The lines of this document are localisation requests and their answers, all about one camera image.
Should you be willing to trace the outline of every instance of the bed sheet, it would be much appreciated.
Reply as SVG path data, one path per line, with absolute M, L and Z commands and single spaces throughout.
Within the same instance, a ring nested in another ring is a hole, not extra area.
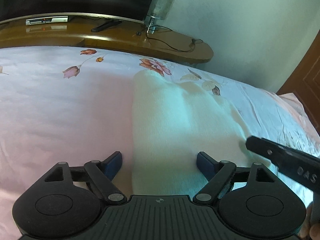
M 149 69 L 172 82 L 195 82 L 230 100 L 252 135 L 318 157 L 318 148 L 267 92 L 169 61 L 74 47 L 0 49 L 0 239 L 20 236 L 15 200 L 55 163 L 70 166 L 124 156 L 114 183 L 132 193 L 133 76 Z M 312 193 L 279 177 L 308 204 Z
M 304 107 L 299 99 L 294 93 L 288 93 L 284 95 L 279 95 L 278 98 L 282 101 L 282 105 L 290 112 L 290 114 L 295 118 L 298 124 L 305 130 L 310 138 L 320 144 L 320 137 L 311 121 L 309 120 Z

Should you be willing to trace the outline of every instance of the wall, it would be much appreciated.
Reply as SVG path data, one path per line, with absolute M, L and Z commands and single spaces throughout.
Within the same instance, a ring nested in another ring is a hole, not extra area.
M 157 23 L 212 47 L 198 68 L 276 92 L 320 29 L 320 0 L 175 0 Z

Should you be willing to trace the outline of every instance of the red flower print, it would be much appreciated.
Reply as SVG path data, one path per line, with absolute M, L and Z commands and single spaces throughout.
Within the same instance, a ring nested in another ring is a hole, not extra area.
M 95 49 L 86 49 L 86 50 L 81 50 L 80 52 L 81 52 L 80 55 L 82 55 L 82 54 L 92 55 L 92 54 L 97 53 L 97 51 Z
M 149 60 L 146 58 L 142 58 L 140 59 L 142 61 L 142 63 L 140 63 L 140 66 L 143 66 L 145 68 L 151 69 L 156 71 L 157 73 L 159 73 L 160 75 L 162 75 L 164 77 L 164 73 L 166 73 L 167 75 L 171 75 L 171 72 L 168 68 L 165 67 L 165 65 L 163 65 L 161 62 L 157 61 L 157 60 Z

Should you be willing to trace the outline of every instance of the power cord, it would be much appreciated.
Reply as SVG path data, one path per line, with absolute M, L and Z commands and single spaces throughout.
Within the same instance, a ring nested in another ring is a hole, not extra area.
M 148 36 L 148 30 L 150 30 L 151 27 L 162 27 L 162 28 L 165 28 L 167 29 L 168 31 L 166 32 L 172 32 L 173 30 L 168 28 L 168 27 L 165 27 L 165 26 L 162 26 L 162 25 L 153 25 L 153 26 L 149 26 L 149 27 L 145 27 L 143 30 L 141 30 L 141 32 L 137 32 L 136 34 L 137 35 L 141 35 L 141 33 L 143 31 L 146 31 L 146 37 L 149 39 L 149 40 L 155 40 L 155 41 L 160 41 L 160 42 L 163 42 L 164 44 L 166 44 L 167 46 L 169 46 L 171 49 L 174 49 L 176 51 L 179 51 L 179 52 L 193 52 L 196 48 L 196 44 L 201 44 L 203 43 L 204 41 L 201 40 L 201 39 L 191 39 L 191 43 L 190 43 L 190 49 L 189 50 L 181 50 L 181 49 L 177 49 L 177 48 L 174 48 L 172 47 L 171 45 L 169 45 L 168 43 L 166 43 L 165 41 L 162 41 L 160 39 L 156 39 L 156 38 L 151 38 Z

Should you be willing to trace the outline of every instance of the folded white towel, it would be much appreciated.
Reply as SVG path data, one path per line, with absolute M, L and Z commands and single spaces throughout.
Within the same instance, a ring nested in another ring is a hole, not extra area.
M 176 84 L 144 70 L 134 77 L 132 106 L 136 195 L 190 195 L 207 180 L 196 156 L 206 152 L 217 161 L 250 167 L 269 160 L 246 150 L 249 130 L 235 107 L 193 82 Z

